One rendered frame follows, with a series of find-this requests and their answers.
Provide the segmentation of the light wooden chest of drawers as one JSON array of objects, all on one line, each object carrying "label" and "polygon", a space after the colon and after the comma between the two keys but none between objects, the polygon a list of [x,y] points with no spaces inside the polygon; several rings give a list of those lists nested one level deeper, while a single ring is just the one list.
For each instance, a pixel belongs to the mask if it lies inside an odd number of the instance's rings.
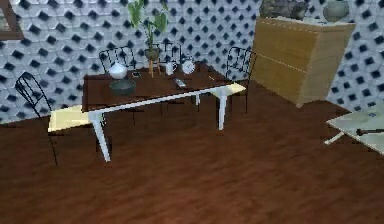
[{"label": "light wooden chest of drawers", "polygon": [[297,107],[323,101],[354,29],[346,22],[259,17],[251,78]]}]

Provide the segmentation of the green potted houseplant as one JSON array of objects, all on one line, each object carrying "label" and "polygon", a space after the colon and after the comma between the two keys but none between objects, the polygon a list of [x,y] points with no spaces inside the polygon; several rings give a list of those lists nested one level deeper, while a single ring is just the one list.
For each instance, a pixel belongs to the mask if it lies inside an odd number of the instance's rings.
[{"label": "green potted houseplant", "polygon": [[147,5],[145,1],[150,0],[128,0],[128,12],[130,16],[130,23],[137,29],[139,26],[144,28],[144,33],[147,38],[147,49],[144,50],[144,55],[148,60],[149,74],[154,77],[154,64],[157,64],[158,73],[161,73],[160,69],[160,50],[154,44],[154,32],[164,32],[167,28],[168,20],[166,13],[169,11],[166,0],[156,0],[161,8],[157,9],[152,17],[147,16],[143,18]]}]

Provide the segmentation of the dark brown dining table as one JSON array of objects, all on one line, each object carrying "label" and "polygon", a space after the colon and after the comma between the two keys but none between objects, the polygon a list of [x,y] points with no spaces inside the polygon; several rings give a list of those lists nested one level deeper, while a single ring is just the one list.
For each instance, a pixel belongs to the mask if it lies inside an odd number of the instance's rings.
[{"label": "dark brown dining table", "polygon": [[[109,148],[105,138],[103,123],[104,115],[109,112],[136,108],[139,106],[160,103],[164,101],[196,97],[196,104],[200,103],[200,95],[217,93],[219,98],[218,129],[224,129],[227,98],[226,88],[231,81],[211,66],[198,63],[197,69],[191,75],[184,75],[177,71],[171,76],[151,77],[146,69],[139,69],[141,77],[133,78],[136,82],[135,91],[128,95],[116,95],[110,89],[113,79],[107,75],[86,75],[83,84],[82,109],[88,113],[96,138],[98,140],[104,160],[111,160]],[[186,88],[179,88],[175,78],[186,84]]]}]

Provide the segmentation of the white round alarm clock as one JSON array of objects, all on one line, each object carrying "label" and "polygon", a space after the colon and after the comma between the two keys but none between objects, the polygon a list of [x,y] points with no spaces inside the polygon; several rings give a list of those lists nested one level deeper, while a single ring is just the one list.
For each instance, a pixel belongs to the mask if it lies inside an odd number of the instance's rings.
[{"label": "white round alarm clock", "polygon": [[195,62],[191,56],[186,56],[182,63],[182,72],[192,74],[195,70]]}]

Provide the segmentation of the black thin rod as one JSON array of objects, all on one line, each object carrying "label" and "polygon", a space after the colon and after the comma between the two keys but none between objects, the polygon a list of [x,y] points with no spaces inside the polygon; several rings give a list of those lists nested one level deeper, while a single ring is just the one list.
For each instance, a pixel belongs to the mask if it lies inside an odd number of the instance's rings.
[{"label": "black thin rod", "polygon": [[356,134],[358,136],[363,136],[366,134],[376,134],[376,133],[384,133],[384,129],[357,129]]}]

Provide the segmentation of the dark grey lumpy object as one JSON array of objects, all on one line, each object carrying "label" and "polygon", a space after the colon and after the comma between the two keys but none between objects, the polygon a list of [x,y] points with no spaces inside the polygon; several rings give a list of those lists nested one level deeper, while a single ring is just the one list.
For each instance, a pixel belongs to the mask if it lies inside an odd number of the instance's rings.
[{"label": "dark grey lumpy object", "polygon": [[302,20],[309,4],[297,0],[263,0],[259,8],[263,18],[285,17]]}]

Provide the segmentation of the grey round vase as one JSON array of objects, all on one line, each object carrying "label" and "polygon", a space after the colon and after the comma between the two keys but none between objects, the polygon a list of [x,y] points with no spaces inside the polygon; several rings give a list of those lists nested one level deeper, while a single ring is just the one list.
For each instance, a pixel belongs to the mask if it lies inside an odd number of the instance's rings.
[{"label": "grey round vase", "polygon": [[323,8],[323,16],[328,22],[338,22],[349,14],[346,0],[331,0]]}]

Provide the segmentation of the dark grey bowl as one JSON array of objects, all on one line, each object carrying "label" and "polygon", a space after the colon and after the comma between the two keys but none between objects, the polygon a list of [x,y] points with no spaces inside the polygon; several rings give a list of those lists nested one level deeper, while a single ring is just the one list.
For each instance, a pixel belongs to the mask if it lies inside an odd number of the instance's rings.
[{"label": "dark grey bowl", "polygon": [[110,89],[116,95],[130,95],[136,89],[136,82],[128,79],[113,81],[110,83]]}]

